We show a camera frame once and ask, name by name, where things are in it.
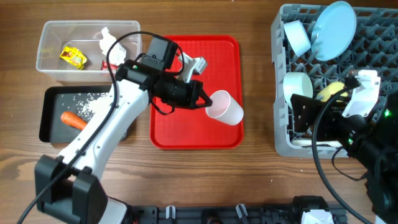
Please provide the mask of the pink cup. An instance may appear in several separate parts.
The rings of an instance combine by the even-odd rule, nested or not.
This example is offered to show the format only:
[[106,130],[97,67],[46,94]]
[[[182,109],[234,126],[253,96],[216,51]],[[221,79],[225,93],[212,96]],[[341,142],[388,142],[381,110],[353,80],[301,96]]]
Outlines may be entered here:
[[214,92],[210,100],[212,105],[205,108],[208,117],[230,126],[235,126],[243,120],[243,108],[226,90]]

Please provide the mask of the yellow cup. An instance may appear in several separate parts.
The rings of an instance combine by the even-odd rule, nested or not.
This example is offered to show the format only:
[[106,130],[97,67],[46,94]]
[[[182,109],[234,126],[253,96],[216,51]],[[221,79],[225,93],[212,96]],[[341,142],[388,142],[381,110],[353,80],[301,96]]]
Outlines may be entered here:
[[320,100],[322,102],[326,102],[329,100],[331,95],[334,95],[336,92],[342,90],[345,87],[345,84],[342,82],[333,82],[325,87],[322,91],[320,91],[315,97],[316,100]]

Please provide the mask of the grey dishwasher rack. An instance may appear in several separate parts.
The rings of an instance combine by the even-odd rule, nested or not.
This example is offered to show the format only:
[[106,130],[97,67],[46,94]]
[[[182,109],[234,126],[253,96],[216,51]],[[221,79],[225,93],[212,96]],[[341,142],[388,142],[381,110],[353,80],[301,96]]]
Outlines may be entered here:
[[284,97],[282,83],[287,72],[306,73],[316,96],[329,84],[343,82],[352,69],[377,70],[382,83],[378,102],[373,108],[373,121],[377,120],[387,95],[397,90],[397,9],[355,7],[356,32],[348,48],[337,58],[321,62],[312,51],[300,57],[294,54],[284,25],[300,21],[310,35],[325,8],[322,5],[284,4],[271,25],[276,81],[273,105],[275,150],[284,157],[312,157],[311,132],[295,131],[294,114]]

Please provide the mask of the red snack wrapper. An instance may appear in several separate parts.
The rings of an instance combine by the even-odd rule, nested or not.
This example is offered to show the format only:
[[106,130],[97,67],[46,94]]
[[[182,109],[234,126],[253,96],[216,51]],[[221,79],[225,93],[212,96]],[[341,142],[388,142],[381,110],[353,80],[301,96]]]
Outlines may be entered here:
[[[115,64],[112,64],[112,63],[109,64],[109,67],[111,68],[111,70],[113,72],[115,72],[118,69],[118,66],[115,65]],[[108,70],[108,64],[107,64],[107,62],[105,60],[103,60],[102,63],[101,63],[101,70],[103,70],[103,71]]]

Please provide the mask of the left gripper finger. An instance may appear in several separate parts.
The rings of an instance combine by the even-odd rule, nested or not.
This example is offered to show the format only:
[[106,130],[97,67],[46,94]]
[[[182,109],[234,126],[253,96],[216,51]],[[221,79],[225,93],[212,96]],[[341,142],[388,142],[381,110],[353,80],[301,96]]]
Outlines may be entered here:
[[190,108],[191,110],[196,110],[196,109],[199,109],[199,108],[207,108],[207,107],[210,107],[212,104],[213,104],[212,101],[206,101],[206,102],[204,102],[204,103],[199,103],[199,104],[193,102],[193,103],[191,103],[191,105],[189,106],[189,108]]
[[200,98],[204,101],[204,105],[211,105],[212,104],[212,100],[210,99],[210,97],[205,93],[204,89],[200,90],[199,93]]

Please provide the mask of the red serving tray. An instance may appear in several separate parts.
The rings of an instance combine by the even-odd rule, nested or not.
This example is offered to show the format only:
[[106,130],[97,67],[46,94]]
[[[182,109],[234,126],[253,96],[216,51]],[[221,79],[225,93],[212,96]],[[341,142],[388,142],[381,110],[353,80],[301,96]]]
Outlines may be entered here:
[[[207,95],[227,91],[238,104],[243,102],[241,60],[238,41],[230,35],[171,35],[183,52],[191,57],[203,57],[207,67],[194,79],[203,82]],[[243,123],[224,124],[206,115],[205,109],[185,110],[170,106],[159,98],[150,111],[150,140],[163,150],[231,149],[244,138]]]

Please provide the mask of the light blue rice bowl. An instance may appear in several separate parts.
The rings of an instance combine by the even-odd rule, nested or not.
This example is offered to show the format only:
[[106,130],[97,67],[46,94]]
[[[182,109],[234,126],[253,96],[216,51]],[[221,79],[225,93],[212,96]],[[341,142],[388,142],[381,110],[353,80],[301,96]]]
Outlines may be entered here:
[[284,24],[284,32],[295,55],[300,57],[310,50],[311,43],[303,24],[293,21]]

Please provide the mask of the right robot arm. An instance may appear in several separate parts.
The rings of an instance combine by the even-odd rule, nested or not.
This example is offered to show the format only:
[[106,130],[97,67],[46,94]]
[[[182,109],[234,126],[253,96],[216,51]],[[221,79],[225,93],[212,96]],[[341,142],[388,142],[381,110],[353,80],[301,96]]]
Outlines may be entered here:
[[313,127],[319,141],[338,141],[366,169],[372,211],[385,223],[397,223],[397,93],[388,95],[380,120],[371,124],[361,115],[345,118],[349,98],[325,102],[293,94],[296,131]]

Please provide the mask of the green bowl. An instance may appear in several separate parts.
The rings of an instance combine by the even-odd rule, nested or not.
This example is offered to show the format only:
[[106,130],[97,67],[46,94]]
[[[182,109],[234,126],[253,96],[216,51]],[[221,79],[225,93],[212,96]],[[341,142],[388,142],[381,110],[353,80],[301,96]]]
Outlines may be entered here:
[[291,97],[293,94],[306,97],[313,96],[313,86],[309,76],[303,72],[287,72],[283,79],[284,98],[292,109]]

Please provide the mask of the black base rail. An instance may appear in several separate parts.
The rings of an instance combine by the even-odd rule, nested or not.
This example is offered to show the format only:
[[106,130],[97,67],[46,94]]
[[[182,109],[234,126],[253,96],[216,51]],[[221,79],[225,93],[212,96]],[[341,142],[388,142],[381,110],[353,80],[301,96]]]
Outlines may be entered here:
[[253,223],[282,224],[301,223],[302,216],[291,205],[247,207],[131,207],[132,218],[128,223],[143,224],[206,224],[206,223]]

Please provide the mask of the light blue plate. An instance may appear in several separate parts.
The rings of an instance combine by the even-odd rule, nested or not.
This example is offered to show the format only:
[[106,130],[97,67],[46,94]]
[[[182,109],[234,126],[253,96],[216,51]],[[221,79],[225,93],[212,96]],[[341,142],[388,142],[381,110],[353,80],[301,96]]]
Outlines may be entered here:
[[356,14],[345,1],[330,4],[318,17],[311,33],[311,50],[319,61],[340,56],[356,31]]

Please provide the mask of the clear plastic bin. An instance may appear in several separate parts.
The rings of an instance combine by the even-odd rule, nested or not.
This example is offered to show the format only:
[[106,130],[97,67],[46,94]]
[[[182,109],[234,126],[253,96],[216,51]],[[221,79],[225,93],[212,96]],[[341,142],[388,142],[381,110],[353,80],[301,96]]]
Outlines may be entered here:
[[[83,20],[48,21],[45,23],[37,50],[36,70],[58,82],[110,82],[109,72],[101,69],[105,55],[100,49],[101,31],[107,28],[115,38],[140,31],[137,21]],[[64,47],[80,50],[87,62],[82,70],[60,58]]]

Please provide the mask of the orange carrot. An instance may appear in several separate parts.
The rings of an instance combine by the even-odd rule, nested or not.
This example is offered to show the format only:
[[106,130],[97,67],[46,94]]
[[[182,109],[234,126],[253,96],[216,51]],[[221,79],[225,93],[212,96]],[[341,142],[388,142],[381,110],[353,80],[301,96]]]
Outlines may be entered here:
[[79,130],[84,130],[87,125],[86,121],[84,121],[71,111],[65,111],[64,113],[62,113],[60,118],[64,124],[67,124]]

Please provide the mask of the yellow snack wrapper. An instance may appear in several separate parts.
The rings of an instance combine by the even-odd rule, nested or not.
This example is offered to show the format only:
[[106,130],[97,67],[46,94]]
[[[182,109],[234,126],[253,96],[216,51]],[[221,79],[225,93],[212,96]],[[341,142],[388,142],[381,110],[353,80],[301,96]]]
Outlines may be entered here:
[[83,70],[87,62],[86,56],[76,47],[64,46],[60,58],[79,70]]

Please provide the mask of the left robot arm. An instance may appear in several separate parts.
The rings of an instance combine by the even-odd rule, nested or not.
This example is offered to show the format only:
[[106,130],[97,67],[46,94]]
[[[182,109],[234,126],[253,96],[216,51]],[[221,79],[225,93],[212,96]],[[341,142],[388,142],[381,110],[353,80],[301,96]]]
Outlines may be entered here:
[[153,35],[149,49],[110,71],[112,87],[104,108],[57,157],[35,165],[31,207],[66,223],[137,223],[132,207],[106,195],[101,177],[131,123],[154,98],[172,109],[209,107],[201,74],[207,63],[174,41]]

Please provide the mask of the spilled rice pile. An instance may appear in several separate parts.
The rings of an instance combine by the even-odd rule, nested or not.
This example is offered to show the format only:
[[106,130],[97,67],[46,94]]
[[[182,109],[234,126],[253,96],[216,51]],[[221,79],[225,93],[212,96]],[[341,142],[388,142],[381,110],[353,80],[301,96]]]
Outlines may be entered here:
[[70,111],[88,122],[108,100],[108,93],[64,93],[60,96],[62,111]]

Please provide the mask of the black tray bin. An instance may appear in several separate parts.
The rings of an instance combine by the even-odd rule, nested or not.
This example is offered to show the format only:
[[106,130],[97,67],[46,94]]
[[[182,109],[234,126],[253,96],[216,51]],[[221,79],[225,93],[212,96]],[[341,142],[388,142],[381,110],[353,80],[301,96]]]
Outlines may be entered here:
[[60,96],[64,93],[109,93],[109,85],[95,86],[53,86],[46,90],[40,122],[39,139],[52,144],[70,143],[81,132],[64,124],[61,115]]

